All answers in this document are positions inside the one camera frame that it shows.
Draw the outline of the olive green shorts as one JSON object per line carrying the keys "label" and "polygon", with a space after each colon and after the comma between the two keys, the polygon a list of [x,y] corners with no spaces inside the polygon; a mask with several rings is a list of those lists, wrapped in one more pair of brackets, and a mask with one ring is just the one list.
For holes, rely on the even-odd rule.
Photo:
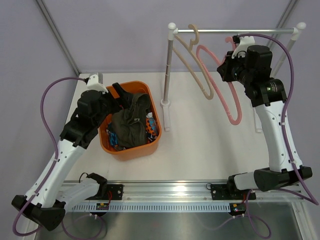
{"label": "olive green shorts", "polygon": [[147,143],[146,116],[150,105],[147,93],[135,93],[129,108],[112,115],[110,131],[116,134],[118,145],[130,149]]}

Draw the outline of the pink plastic hanger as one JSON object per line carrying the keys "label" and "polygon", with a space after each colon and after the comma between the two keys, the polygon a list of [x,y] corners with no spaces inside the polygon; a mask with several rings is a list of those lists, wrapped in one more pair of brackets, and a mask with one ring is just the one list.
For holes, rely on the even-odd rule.
{"label": "pink plastic hanger", "polygon": [[209,72],[209,68],[206,66],[204,60],[202,60],[202,52],[206,53],[218,67],[223,63],[223,60],[203,44],[199,44],[196,48],[196,57],[204,68],[205,73],[208,75],[209,81],[222,104],[228,121],[231,125],[237,126],[242,121],[243,112],[236,88],[232,82],[227,82],[225,87],[221,89],[221,84],[217,84],[215,78]]}

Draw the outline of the orange plastic basket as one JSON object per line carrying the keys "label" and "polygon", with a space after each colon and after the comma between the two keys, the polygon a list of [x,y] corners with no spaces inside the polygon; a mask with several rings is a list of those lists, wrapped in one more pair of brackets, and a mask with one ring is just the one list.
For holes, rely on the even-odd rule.
{"label": "orange plastic basket", "polygon": [[153,142],[150,142],[148,144],[121,150],[121,151],[116,151],[116,149],[110,145],[109,136],[107,134],[108,124],[112,121],[112,114],[109,114],[99,127],[99,139],[100,139],[101,148],[118,161],[128,161],[134,158],[140,158],[140,157],[151,155],[157,150],[159,145],[159,140],[162,135],[160,118],[157,113],[157,109],[152,97],[152,93],[148,85],[142,81],[124,82],[124,83],[120,83],[119,85],[129,93],[133,93],[133,94],[145,93],[149,95],[150,110],[155,120],[158,136]]}

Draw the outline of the colourful patterned shorts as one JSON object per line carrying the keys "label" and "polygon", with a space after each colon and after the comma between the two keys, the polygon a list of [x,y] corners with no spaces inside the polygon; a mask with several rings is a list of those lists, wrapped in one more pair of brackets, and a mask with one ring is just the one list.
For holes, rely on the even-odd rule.
{"label": "colourful patterned shorts", "polygon": [[[158,138],[158,129],[156,120],[153,117],[152,112],[148,112],[146,115],[146,125],[145,125],[145,133],[147,136],[147,143],[152,143]],[[108,142],[111,145],[112,148],[114,148],[116,151],[122,151],[128,149],[125,146],[121,146],[119,144],[118,136],[116,133],[112,130],[112,123],[109,123],[106,129],[106,133],[108,136]]]}

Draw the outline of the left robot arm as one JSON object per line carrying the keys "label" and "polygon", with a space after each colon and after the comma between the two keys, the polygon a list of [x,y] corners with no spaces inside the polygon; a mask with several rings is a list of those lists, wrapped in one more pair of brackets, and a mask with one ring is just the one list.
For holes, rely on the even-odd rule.
{"label": "left robot arm", "polygon": [[45,170],[26,194],[16,195],[11,202],[20,216],[52,231],[78,203],[89,198],[100,200],[108,195],[107,179],[96,173],[89,174],[64,193],[59,193],[59,189],[73,165],[98,135],[107,116],[130,107],[133,94],[118,83],[112,86],[118,98],[107,90],[91,89],[81,94]]}

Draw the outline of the aluminium mounting rail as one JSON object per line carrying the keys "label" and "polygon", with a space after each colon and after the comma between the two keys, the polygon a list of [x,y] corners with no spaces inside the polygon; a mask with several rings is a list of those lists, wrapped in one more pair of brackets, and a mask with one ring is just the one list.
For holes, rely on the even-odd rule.
{"label": "aluminium mounting rail", "polygon": [[[196,203],[212,202],[209,180],[108,180],[108,184],[123,185],[122,201],[131,203]],[[59,191],[63,192],[78,184],[76,180],[65,180]],[[282,203],[303,202],[303,199],[290,192],[254,190],[256,202]]]}

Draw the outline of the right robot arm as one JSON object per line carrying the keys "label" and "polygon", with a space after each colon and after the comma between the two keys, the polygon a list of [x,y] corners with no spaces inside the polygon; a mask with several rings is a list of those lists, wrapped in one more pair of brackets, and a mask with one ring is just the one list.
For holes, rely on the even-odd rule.
{"label": "right robot arm", "polygon": [[226,192],[233,199],[246,190],[262,192],[291,186],[312,177],[312,169],[304,166],[294,151],[285,104],[284,84],[270,76],[273,54],[267,46],[251,45],[239,53],[228,51],[217,68],[222,80],[239,82],[250,99],[262,126],[268,150],[268,167],[230,176]]}

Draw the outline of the metal clothes rack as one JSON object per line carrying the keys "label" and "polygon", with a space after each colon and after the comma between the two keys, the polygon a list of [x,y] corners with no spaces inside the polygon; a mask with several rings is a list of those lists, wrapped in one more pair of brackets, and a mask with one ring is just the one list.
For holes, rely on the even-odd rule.
{"label": "metal clothes rack", "polygon": [[170,120],[170,101],[169,101],[169,86],[170,86],[170,74],[171,74],[171,62],[172,62],[172,53],[176,53],[179,57],[180,61],[187,67],[188,71],[193,76],[194,80],[197,82],[204,96],[211,100],[214,96],[214,87],[212,83],[209,81],[209,74],[205,72],[203,67],[200,67],[200,70],[206,80],[210,93],[206,93],[205,88],[202,86],[199,79],[196,77],[195,72],[191,69],[189,64],[185,61],[185,59],[174,49],[174,39],[178,38],[178,34],[195,34],[195,39],[190,41],[189,45],[185,45],[184,47],[189,51],[190,55],[193,57],[194,61],[199,65],[200,61],[196,58],[196,55],[192,52],[192,48],[194,45],[199,43],[199,35],[200,34],[249,34],[250,36],[264,35],[266,39],[269,40],[269,45],[277,44],[278,46],[281,43],[278,41],[278,36],[281,34],[290,34],[290,40],[286,47],[283,47],[283,53],[279,60],[277,61],[275,67],[272,69],[270,76],[275,77],[283,65],[285,59],[289,59],[289,52],[295,42],[298,40],[302,31],[306,28],[305,22],[298,23],[295,27],[292,28],[275,28],[275,29],[198,29],[195,25],[190,24],[189,29],[178,29],[176,24],[171,22],[168,24],[168,44],[167,44],[167,56],[166,56],[166,69],[164,75],[164,90],[163,90],[163,98],[160,101],[160,105],[163,109],[163,121],[164,121],[164,130],[171,130],[171,120]]}

